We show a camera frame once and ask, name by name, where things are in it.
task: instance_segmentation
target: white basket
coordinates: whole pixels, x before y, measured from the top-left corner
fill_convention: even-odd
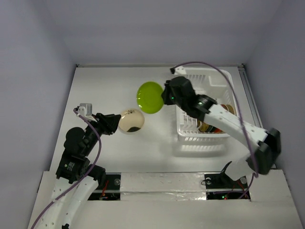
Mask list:
[[[232,77],[227,72],[222,72],[228,76],[232,83]],[[206,94],[215,99],[219,104],[230,104],[237,112],[233,93],[224,77],[214,69],[210,68],[184,68],[176,69],[176,75],[183,75],[189,79],[197,94]],[[187,141],[195,144],[205,142],[205,144],[216,145],[222,143],[228,134],[202,133],[197,127],[197,120],[188,116],[183,110],[177,107],[177,132],[179,141]]]

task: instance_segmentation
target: white wall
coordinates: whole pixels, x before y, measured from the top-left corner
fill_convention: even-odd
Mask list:
[[[23,229],[50,166],[75,65],[41,1],[0,5],[0,227]]]
[[[243,63],[282,0],[45,0],[76,63]]]
[[[283,168],[305,225],[305,1],[285,0],[246,68],[265,128],[282,133]]]

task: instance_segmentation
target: purple cable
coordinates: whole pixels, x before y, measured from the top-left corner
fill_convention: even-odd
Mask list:
[[[247,190],[239,197],[239,199],[241,199],[244,195],[246,195],[247,191],[249,190],[250,186],[252,185],[254,177],[258,178],[258,165],[257,165],[257,161],[255,159],[254,152],[253,152],[251,144],[250,144],[250,139],[249,139],[248,133],[247,133],[246,128],[244,126],[244,119],[243,119],[243,116],[242,116],[242,111],[241,111],[241,108],[240,108],[237,96],[235,94],[234,88],[233,88],[230,80],[228,79],[228,77],[219,68],[217,68],[216,66],[213,66],[213,65],[211,65],[209,63],[205,63],[205,62],[201,62],[201,61],[190,61],[190,62],[180,63],[180,64],[174,66],[172,69],[175,69],[175,68],[178,68],[180,66],[187,65],[187,64],[193,64],[193,63],[199,63],[199,64],[208,65],[211,68],[214,68],[216,71],[218,71],[225,78],[227,83],[229,84],[229,86],[230,86],[230,88],[232,90],[233,96],[234,96],[234,98],[236,100],[237,110],[238,110],[238,113],[239,113],[239,116],[240,116],[239,117],[240,125],[242,126],[244,137],[246,139],[246,142],[247,142],[247,145],[248,145],[248,149],[250,151],[250,156],[251,156],[251,159],[252,159],[252,162],[253,162],[253,165],[254,165],[254,170],[255,170],[255,173],[252,174],[252,179],[251,179],[251,182],[250,182]]]
[[[61,193],[58,197],[55,198],[55,200],[59,200],[60,198],[62,198],[63,196],[65,196],[68,192],[70,192],[72,189],[74,189],[76,186],[79,185],[79,183],[81,183],[81,181],[91,172],[91,170],[93,169],[93,167],[95,166],[97,160],[100,157],[101,154],[101,150],[102,150],[102,140],[101,137],[99,135],[99,133],[95,130],[95,128],[91,125],[91,123],[85,119],[83,116],[81,116],[76,109],[73,109],[74,113],[76,115],[78,115],[79,118],[81,118],[92,130],[93,132],[96,134],[97,139],[99,141],[99,150],[97,152],[96,158],[94,160],[94,162],[92,163],[92,166],[88,169],[88,171],[80,178],[79,181],[77,181],[74,185],[72,185],[70,188],[68,188],[66,191],[64,191],[63,193]],[[34,221],[32,227],[30,229],[34,229],[36,224],[38,223],[39,219],[43,216],[43,214],[54,204],[55,202],[51,202],[50,204],[48,204],[44,210],[42,210],[42,212],[38,215],[38,217],[36,218],[36,220]]]

